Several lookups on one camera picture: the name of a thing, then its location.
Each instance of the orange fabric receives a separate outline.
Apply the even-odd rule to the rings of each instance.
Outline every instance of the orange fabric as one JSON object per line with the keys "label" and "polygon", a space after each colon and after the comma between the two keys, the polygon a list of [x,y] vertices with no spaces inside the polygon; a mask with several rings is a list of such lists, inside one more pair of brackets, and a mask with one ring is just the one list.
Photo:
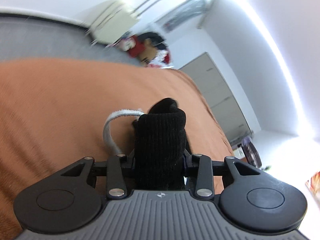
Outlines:
{"label": "orange fabric", "polygon": [[[146,113],[166,97],[185,111],[194,153],[214,160],[232,154],[199,90],[180,71],[66,59],[0,63],[0,239],[21,230],[12,204],[25,187],[84,156],[106,160],[102,129],[111,112]],[[133,149],[131,122],[122,117],[111,123],[124,153]]]}

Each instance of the black circular disc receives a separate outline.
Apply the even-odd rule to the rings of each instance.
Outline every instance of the black circular disc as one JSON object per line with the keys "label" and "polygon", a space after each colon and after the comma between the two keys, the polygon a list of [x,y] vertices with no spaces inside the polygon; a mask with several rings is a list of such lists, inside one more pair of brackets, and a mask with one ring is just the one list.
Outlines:
{"label": "black circular disc", "polygon": [[70,207],[74,199],[74,195],[69,191],[52,189],[41,193],[37,198],[37,203],[43,209],[58,211]]}
{"label": "black circular disc", "polygon": [[271,188],[255,188],[247,194],[248,201],[258,207],[272,209],[284,203],[284,196]]}
{"label": "black circular disc", "polygon": [[243,176],[226,187],[219,207],[234,224],[261,233],[296,229],[307,210],[305,196],[271,176]]}
{"label": "black circular disc", "polygon": [[61,234],[92,221],[102,206],[100,196],[76,177],[41,181],[22,191],[14,201],[23,228],[42,234]]}

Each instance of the screw head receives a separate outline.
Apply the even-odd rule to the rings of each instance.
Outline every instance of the screw head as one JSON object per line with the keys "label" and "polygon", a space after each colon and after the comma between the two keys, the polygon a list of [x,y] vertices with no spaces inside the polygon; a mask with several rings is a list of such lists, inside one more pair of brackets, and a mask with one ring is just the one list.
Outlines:
{"label": "screw head", "polygon": [[124,190],[121,188],[113,188],[109,190],[109,194],[113,197],[121,197],[122,195],[124,195]]}
{"label": "screw head", "polygon": [[197,190],[197,195],[200,197],[209,197],[212,195],[212,191],[207,188],[201,188]]}

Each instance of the gray cabinet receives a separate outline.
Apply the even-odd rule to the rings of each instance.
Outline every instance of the gray cabinet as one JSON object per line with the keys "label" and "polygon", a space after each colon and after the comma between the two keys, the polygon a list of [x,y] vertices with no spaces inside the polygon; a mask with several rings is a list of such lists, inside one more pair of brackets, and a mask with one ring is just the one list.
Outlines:
{"label": "gray cabinet", "polygon": [[180,70],[196,83],[230,142],[250,134],[249,126],[236,99],[207,53],[200,55]]}

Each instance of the black fabric sock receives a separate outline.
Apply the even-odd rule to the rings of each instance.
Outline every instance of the black fabric sock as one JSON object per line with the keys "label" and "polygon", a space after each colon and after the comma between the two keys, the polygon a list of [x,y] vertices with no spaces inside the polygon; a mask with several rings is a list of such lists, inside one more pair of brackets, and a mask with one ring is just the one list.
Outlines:
{"label": "black fabric sock", "polygon": [[171,98],[155,104],[134,122],[135,180],[138,189],[184,188],[185,113]]}

